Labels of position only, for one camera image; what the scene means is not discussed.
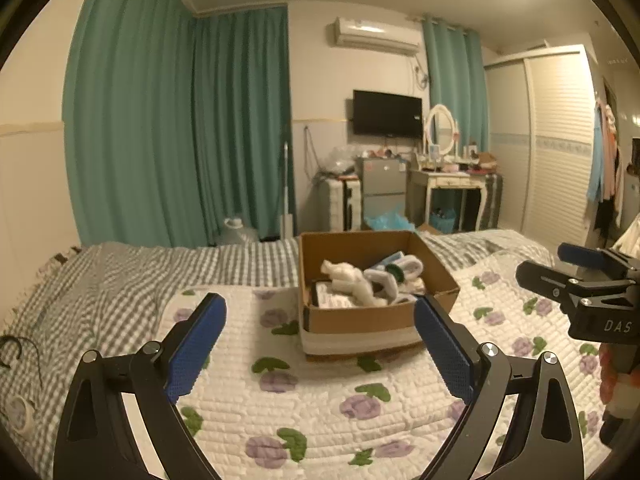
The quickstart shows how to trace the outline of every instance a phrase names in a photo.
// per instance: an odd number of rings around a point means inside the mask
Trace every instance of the bolt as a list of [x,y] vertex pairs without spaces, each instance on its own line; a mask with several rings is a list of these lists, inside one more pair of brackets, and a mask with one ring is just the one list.
[[84,361],[85,363],[93,363],[97,358],[98,352],[96,352],[95,350],[89,350],[82,356],[82,361]]
[[158,341],[148,341],[142,347],[143,353],[147,355],[157,354],[160,349],[160,343]]
[[488,355],[489,357],[494,357],[498,355],[498,347],[493,343],[484,343],[482,345],[482,353]]
[[556,354],[554,354],[553,352],[543,353],[542,358],[550,365],[554,365],[558,362],[558,356],[556,356]]

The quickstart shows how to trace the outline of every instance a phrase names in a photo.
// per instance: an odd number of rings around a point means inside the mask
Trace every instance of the louvered wardrobe door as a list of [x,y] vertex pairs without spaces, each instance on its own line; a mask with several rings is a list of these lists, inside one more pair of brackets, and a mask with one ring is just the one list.
[[489,151],[498,160],[503,188],[500,229],[522,230],[529,179],[529,96],[522,60],[487,67]]
[[524,235],[555,251],[583,244],[594,97],[584,52],[525,61],[533,136]]

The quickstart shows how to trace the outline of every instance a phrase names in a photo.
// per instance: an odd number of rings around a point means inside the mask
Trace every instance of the green round object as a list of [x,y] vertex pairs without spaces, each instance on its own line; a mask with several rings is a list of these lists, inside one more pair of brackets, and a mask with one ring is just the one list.
[[395,264],[387,264],[385,270],[396,279],[396,282],[404,283],[404,271],[400,267]]

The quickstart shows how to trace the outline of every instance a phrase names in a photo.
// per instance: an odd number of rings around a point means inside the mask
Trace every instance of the teal curtain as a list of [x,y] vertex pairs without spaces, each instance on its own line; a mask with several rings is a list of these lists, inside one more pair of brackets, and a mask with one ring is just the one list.
[[[209,240],[231,216],[257,228],[261,238],[277,235],[283,142],[291,146],[286,7],[197,20],[193,63],[196,152]],[[295,210],[289,166],[289,206]]]
[[446,23],[422,22],[430,73],[431,106],[444,104],[458,121],[460,146],[489,147],[489,121],[480,36]]
[[85,0],[66,69],[66,168],[83,244],[207,242],[180,0]]

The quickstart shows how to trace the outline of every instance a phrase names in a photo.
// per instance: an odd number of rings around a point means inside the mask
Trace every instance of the quilted mat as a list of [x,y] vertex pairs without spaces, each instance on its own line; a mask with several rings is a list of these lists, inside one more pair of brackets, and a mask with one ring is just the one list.
[[[514,272],[522,259],[498,252],[455,272],[461,291],[451,317],[479,342],[495,342],[507,354],[558,355],[579,414],[589,473],[608,453],[597,436],[604,410],[597,350],[568,338],[558,304],[518,287]],[[226,298],[226,327],[178,408],[224,480],[420,476],[464,408],[427,351],[308,362],[298,335],[295,288],[185,290],[168,303],[158,339],[209,291]],[[506,399],[476,476],[491,470],[515,400]]]

